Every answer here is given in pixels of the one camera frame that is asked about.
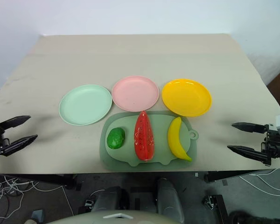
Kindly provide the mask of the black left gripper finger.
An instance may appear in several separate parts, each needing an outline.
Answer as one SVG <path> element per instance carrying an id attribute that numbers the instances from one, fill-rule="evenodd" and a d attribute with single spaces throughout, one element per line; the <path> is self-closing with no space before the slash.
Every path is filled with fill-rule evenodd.
<path id="1" fill-rule="evenodd" d="M 34 142 L 34 140 L 37 137 L 38 137 L 38 135 L 31 135 L 31 136 L 23 137 L 19 140 L 16 140 L 16 141 L 12 142 L 10 145 L 4 146 L 2 148 L 0 155 L 10 156 L 13 153 L 16 153 L 16 152 L 22 150 L 23 148 L 27 147 L 28 145 L 30 145 L 32 142 Z"/>
<path id="2" fill-rule="evenodd" d="M 6 121 L 3 121 L 0 123 L 0 130 L 7 130 L 9 128 L 17 127 L 23 123 L 25 123 L 28 119 L 30 119 L 31 116 L 29 115 L 22 115 L 22 116 L 16 116 L 11 119 L 8 119 Z"/>

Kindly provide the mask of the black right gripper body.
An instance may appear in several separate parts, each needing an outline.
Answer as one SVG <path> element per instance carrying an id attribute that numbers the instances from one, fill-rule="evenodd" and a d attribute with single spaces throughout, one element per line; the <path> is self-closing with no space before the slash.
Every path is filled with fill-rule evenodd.
<path id="1" fill-rule="evenodd" d="M 273 124 L 265 125 L 266 137 L 261 143 L 261 152 L 270 158 L 280 158 L 280 129 Z"/>

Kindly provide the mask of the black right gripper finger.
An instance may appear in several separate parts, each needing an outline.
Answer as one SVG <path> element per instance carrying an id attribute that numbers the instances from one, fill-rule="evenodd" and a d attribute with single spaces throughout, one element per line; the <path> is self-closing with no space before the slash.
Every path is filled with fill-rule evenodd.
<path id="1" fill-rule="evenodd" d="M 255 151 L 252 148 L 244 146 L 227 146 L 231 151 L 237 153 L 245 158 L 260 161 L 266 166 L 271 166 L 271 157 L 263 152 Z"/>
<path id="2" fill-rule="evenodd" d="M 267 125 L 258 125 L 254 123 L 247 123 L 247 122 L 237 122 L 231 124 L 232 127 L 244 131 L 244 132 L 249 132 L 249 133 L 265 133 L 268 130 Z"/>

